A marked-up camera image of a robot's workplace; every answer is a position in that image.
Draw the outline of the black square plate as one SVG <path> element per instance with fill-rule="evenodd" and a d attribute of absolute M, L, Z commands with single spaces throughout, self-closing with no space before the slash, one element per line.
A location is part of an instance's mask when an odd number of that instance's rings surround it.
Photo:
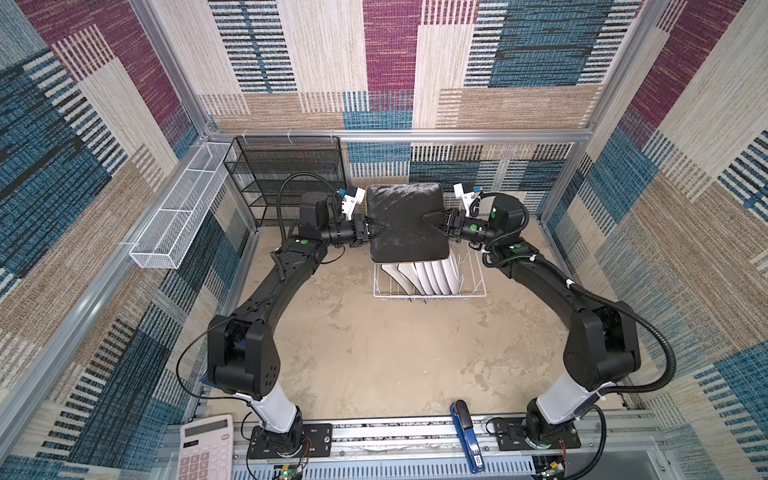
<path fill-rule="evenodd" d="M 387 224 L 387 231 L 370 243 L 377 264 L 443 260 L 449 240 L 424 221 L 425 213 L 444 210 L 438 183 L 372 185 L 366 191 L 366 214 Z"/>

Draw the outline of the white square plate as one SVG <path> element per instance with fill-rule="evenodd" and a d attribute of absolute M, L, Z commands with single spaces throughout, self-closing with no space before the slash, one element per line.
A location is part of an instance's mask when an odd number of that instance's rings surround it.
<path fill-rule="evenodd" d="M 385 271 L 399 285 L 400 290 L 404 294 L 413 295 L 415 291 L 414 285 L 406 276 L 400 272 L 398 267 L 399 265 L 397 263 L 383 264 L 382 270 Z"/>
<path fill-rule="evenodd" d="M 425 294 L 417 269 L 413 263 L 399 263 L 398 271 L 413 285 L 418 294 Z"/>

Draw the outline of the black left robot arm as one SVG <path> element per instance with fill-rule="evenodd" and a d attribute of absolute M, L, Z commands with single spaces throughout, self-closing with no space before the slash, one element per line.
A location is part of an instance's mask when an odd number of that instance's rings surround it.
<path fill-rule="evenodd" d="M 210 322 L 208 381 L 248 402 L 271 434 L 296 436 L 301 423 L 298 407 L 278 381 L 277 324 L 331 247 L 359 246 L 375 238 L 373 221 L 354 212 L 364 198 L 363 189 L 351 195 L 304 194 L 296 231 L 271 253 L 272 270 L 243 304 Z"/>

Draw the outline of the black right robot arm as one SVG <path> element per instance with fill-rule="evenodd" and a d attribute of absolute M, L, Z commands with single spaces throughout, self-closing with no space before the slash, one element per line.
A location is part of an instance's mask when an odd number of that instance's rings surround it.
<path fill-rule="evenodd" d="M 523 423 L 527 442 L 543 449 L 572 427 L 600 398 L 618 393 L 620 383 L 641 364 L 637 328 L 623 303 L 595 300 L 527 242 L 528 209 L 515 197 L 492 195 L 487 219 L 477 218 L 478 200 L 467 211 L 446 209 L 424 215 L 425 223 L 452 240 L 481 251 L 485 267 L 526 287 L 568 330 L 564 373 L 531 400 Z"/>

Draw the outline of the white round plate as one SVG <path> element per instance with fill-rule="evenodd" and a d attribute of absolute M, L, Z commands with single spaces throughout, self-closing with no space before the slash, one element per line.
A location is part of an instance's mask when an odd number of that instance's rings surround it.
<path fill-rule="evenodd" d="M 435 275 L 435 271 L 433 269 L 432 263 L 431 262 L 425 262 L 424 263 L 424 269 L 426 271 L 426 275 L 427 275 L 428 281 L 430 283 L 430 286 L 431 286 L 431 288 L 433 290 L 434 295 L 441 295 L 442 294 L 442 290 L 440 288 L 440 285 L 438 283 L 437 277 Z"/>
<path fill-rule="evenodd" d="M 421 290 L 423 291 L 423 294 L 425 296 L 432 296 L 434 295 L 434 289 L 432 288 L 431 282 L 429 280 L 429 276 L 427 273 L 427 270 L 425 268 L 425 265 L 423 262 L 415 262 L 414 267 L 419 279 L 419 283 L 421 285 Z"/>
<path fill-rule="evenodd" d="M 447 296 L 451 295 L 452 292 L 450 290 L 450 286 L 447 280 L 447 277 L 445 275 L 445 270 L 443 268 L 443 264 L 441 261 L 433 261 L 432 262 L 432 269 L 434 272 L 434 276 L 436 279 L 436 282 L 438 284 L 438 288 L 442 295 Z"/>
<path fill-rule="evenodd" d="M 458 263 L 453 256 L 442 261 L 444 275 L 452 295 L 459 295 L 461 292 L 462 279 Z"/>

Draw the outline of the white round plate rightmost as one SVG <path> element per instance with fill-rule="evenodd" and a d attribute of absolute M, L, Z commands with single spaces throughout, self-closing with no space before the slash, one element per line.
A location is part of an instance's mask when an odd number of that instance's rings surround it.
<path fill-rule="evenodd" d="M 452 295 L 459 295 L 461 292 L 462 279 L 458 263 L 453 256 L 442 261 L 444 275 Z"/>

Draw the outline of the black mesh shelf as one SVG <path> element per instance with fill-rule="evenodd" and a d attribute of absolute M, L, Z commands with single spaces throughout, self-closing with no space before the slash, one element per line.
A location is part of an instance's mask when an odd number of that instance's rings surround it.
<path fill-rule="evenodd" d="M 334 136 L 239 136 L 223 164 L 258 225 L 299 219 L 301 196 L 347 187 L 341 145 Z"/>

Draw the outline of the blue stapler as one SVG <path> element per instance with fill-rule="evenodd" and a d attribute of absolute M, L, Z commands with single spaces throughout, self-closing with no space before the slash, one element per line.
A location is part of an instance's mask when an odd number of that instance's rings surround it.
<path fill-rule="evenodd" d="M 450 414 L 470 472 L 472 474 L 483 472 L 485 462 L 467 403 L 464 400 L 454 401 L 450 405 Z"/>

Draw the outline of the pink calculator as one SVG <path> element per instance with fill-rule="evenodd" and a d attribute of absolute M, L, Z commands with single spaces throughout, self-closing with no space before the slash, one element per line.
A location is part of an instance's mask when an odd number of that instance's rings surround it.
<path fill-rule="evenodd" d="M 203 418 L 180 428 L 179 480 L 230 480 L 234 459 L 231 415 Z"/>

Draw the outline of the white mesh wall basket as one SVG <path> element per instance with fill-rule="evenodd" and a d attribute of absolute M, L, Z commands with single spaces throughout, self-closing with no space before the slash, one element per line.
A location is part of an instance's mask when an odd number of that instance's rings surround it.
<path fill-rule="evenodd" d="M 175 270 L 181 266 L 227 178 L 228 151 L 227 144 L 207 142 L 195 152 L 130 250 L 138 267 Z"/>

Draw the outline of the aluminium mounting rail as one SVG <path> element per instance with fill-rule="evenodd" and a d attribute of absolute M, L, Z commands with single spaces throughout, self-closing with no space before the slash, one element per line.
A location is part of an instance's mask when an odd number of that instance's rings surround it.
<path fill-rule="evenodd" d="M 483 470 L 472 472 L 450 416 L 310 421 L 305 450 L 292 458 L 258 450 L 253 422 L 237 423 L 220 460 L 199 453 L 206 471 L 183 452 L 182 427 L 168 429 L 153 479 L 566 479 L 590 462 L 591 479 L 679 479 L 666 441 L 644 411 L 589 413 L 563 440 L 531 448 L 510 431 L 518 415 L 473 418 Z"/>

